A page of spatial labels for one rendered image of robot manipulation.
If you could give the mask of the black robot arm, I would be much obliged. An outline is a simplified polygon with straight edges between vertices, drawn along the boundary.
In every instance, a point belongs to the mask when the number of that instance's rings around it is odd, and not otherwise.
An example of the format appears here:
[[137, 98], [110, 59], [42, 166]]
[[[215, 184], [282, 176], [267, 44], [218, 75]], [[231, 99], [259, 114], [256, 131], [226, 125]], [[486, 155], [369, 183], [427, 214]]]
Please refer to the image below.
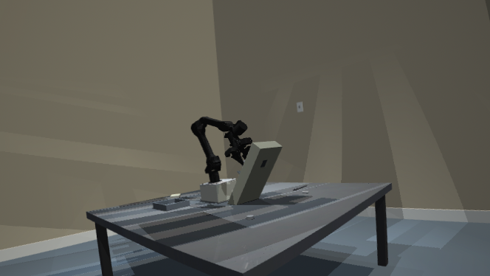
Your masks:
[[[241, 122], [241, 120], [237, 121], [236, 124], [233, 124], [231, 121], [220, 121], [209, 117], [201, 117], [199, 120], [196, 120], [196, 122], [192, 124], [191, 130], [194, 135], [198, 137], [204, 154], [207, 157], [207, 166], [204, 172], [206, 174], [209, 174], [209, 182], [216, 183], [222, 181], [219, 179], [218, 175], [218, 171], [221, 171], [221, 160], [219, 159], [219, 156], [214, 155], [210, 144], [207, 141], [207, 138], [205, 136], [205, 127], [207, 125], [215, 126], [223, 132], [228, 131], [228, 133], [225, 134], [224, 138], [228, 138], [229, 141], [242, 135], [242, 133], [245, 132], [245, 130], [247, 129], [247, 125]], [[240, 140], [237, 139], [236, 142], [238, 147], [240, 147], [241, 145], [244, 145], [246, 147], [246, 145], [252, 144], [252, 139], [250, 137]]]

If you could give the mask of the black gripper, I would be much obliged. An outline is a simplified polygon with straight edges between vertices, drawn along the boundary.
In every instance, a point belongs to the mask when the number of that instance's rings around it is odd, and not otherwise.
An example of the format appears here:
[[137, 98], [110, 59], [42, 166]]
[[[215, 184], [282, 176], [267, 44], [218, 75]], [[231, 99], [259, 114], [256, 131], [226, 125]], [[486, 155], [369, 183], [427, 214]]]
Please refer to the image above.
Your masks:
[[244, 159], [246, 159], [246, 156], [247, 156], [251, 146], [247, 146], [246, 148], [244, 148], [245, 146], [241, 145], [240, 147], [238, 147], [237, 142], [236, 142], [237, 139], [239, 139], [239, 138], [237, 137], [237, 138], [234, 138], [230, 141], [230, 146], [232, 146], [232, 148], [228, 148], [225, 151], [225, 157], [230, 157], [230, 154], [232, 154], [231, 158], [235, 159], [237, 162], [244, 165], [244, 161], [241, 158], [241, 153], [243, 154], [242, 157]]

